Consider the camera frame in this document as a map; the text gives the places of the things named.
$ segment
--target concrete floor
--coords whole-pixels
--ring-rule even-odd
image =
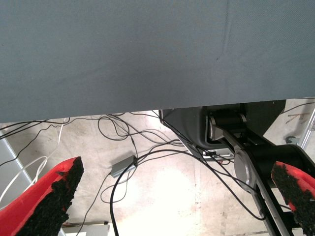
[[[286,109],[305,102],[308,100],[288,100]],[[295,118],[289,123],[286,122],[291,117],[287,115],[309,113],[313,108],[313,105],[308,105],[280,115],[266,132],[265,137],[275,144],[284,144],[284,138],[289,135],[299,137],[309,114],[302,119]],[[122,118],[138,130],[155,129],[156,133],[162,132],[170,139],[176,138],[175,134],[161,125],[157,118],[131,114],[125,114]],[[39,125],[19,135],[11,136],[8,141],[15,152],[18,152],[43,127],[47,125]],[[117,137],[111,122],[102,121],[101,129],[109,136]],[[25,165],[39,156],[50,154],[57,146],[58,133],[59,128],[53,127],[42,131],[39,137],[22,152],[21,162]],[[148,136],[160,141],[153,135]],[[144,154],[154,145],[140,135],[135,135],[134,141],[139,154]],[[313,159],[315,159],[314,143],[315,139],[311,138],[306,150]],[[68,211],[69,222],[82,222],[102,180],[110,172],[111,165],[132,154],[135,154],[135,150],[130,138],[119,142],[104,138],[97,129],[97,121],[76,120],[63,127],[61,143],[49,159],[45,171],[65,159],[79,155],[82,157],[85,172]],[[38,165],[30,167],[31,176],[34,176]],[[235,174],[232,165],[227,167]],[[226,177],[223,179],[249,209],[258,215],[251,196],[230,179]],[[114,182],[115,179],[109,177],[102,189]],[[116,199],[124,195],[125,187],[124,184],[118,187]],[[104,198],[109,199],[110,193],[111,191],[106,192]],[[182,154],[153,160],[140,166],[128,182],[125,199],[115,204],[114,213],[120,234],[123,236],[268,235],[264,224],[251,217],[208,169]],[[86,222],[101,221],[110,221],[109,205],[98,198]]]

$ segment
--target white cable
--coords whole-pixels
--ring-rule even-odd
[[[27,164],[25,167],[23,167],[19,172],[18,174],[11,180],[11,182],[7,185],[7,187],[5,188],[5,190],[2,192],[1,194],[1,197],[0,197],[0,203],[4,197],[4,195],[6,194],[6,192],[8,191],[8,189],[11,187],[11,185],[13,184],[13,182],[17,179],[17,177],[27,168],[29,167],[30,165],[32,165],[33,163],[35,163],[36,161],[42,159],[42,158],[47,158],[47,156],[41,156],[37,159],[35,159],[34,161],[30,162],[29,164]]]
[[[45,158],[45,160],[42,161],[42,163],[39,165],[39,167],[37,168],[37,171],[36,171],[36,176],[35,178],[33,179],[33,181],[29,184],[29,186],[24,190],[24,192],[26,190],[28,190],[32,185],[34,185],[37,181],[38,181],[38,176],[40,175],[40,173],[43,171],[43,169],[45,168],[46,164],[47,164],[47,161],[48,159],[55,153],[55,151],[58,149],[58,146],[60,144],[60,140],[61,140],[61,133],[63,131],[63,124],[61,125],[61,128],[60,128],[60,131],[59,131],[59,136],[58,136],[58,143],[57,143],[57,146],[56,148],[53,150],[53,152],[47,156]]]
[[[38,180],[38,176],[40,175],[40,173],[42,172],[42,170],[44,169],[44,167],[46,166],[46,163],[49,159],[49,157],[51,157],[54,152],[57,150],[58,146],[59,146],[59,143],[60,143],[60,140],[61,140],[61,133],[62,133],[62,130],[63,130],[63,126],[64,124],[61,125],[61,128],[60,128],[60,131],[59,131],[59,136],[58,136],[58,143],[57,143],[57,146],[56,148],[53,150],[53,152],[49,155],[49,156],[41,156],[37,159],[35,159],[34,161],[30,162],[29,164],[27,164],[26,166],[24,166],[19,172],[18,174],[10,181],[10,183],[7,185],[7,187],[4,189],[4,191],[2,192],[1,196],[0,196],[0,204],[1,204],[1,201],[2,199],[4,198],[5,194],[7,193],[7,191],[9,190],[9,188],[11,187],[11,185],[13,184],[13,182],[17,179],[17,177],[27,168],[29,167],[30,165],[32,165],[33,163],[35,163],[36,161],[42,159],[42,158],[45,158],[44,161],[42,161],[42,163],[39,165],[39,167],[37,168],[37,172],[36,172],[36,176],[35,178],[33,179],[33,181],[29,184],[29,186],[23,191],[25,192],[26,190],[29,189],[29,187],[31,187],[33,184],[35,184]]]

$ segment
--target gray cloth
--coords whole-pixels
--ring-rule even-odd
[[[313,0],[0,3],[0,123],[315,95]]]

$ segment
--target black foam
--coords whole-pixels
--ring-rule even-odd
[[[294,219],[307,236],[315,236],[315,199],[309,190],[302,191],[298,179],[287,173],[285,165],[274,165],[272,179],[280,190],[285,203],[292,203]]]
[[[37,205],[34,213],[16,235],[57,236],[63,222],[69,218],[66,211],[72,204],[71,200],[83,171],[81,158],[78,157],[74,160],[65,180],[61,179],[52,184],[53,191]]]

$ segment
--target red foam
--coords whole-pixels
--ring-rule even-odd
[[[0,235],[13,236],[24,226],[33,214],[37,205],[52,191],[53,182],[59,181],[63,176],[58,172],[68,172],[75,158],[68,159],[56,165],[39,181],[0,211]]]
[[[281,167],[284,165],[286,167],[286,172],[297,179],[297,183],[302,191],[309,190],[315,198],[315,179],[312,176],[294,166],[280,161],[277,161],[276,165]]]

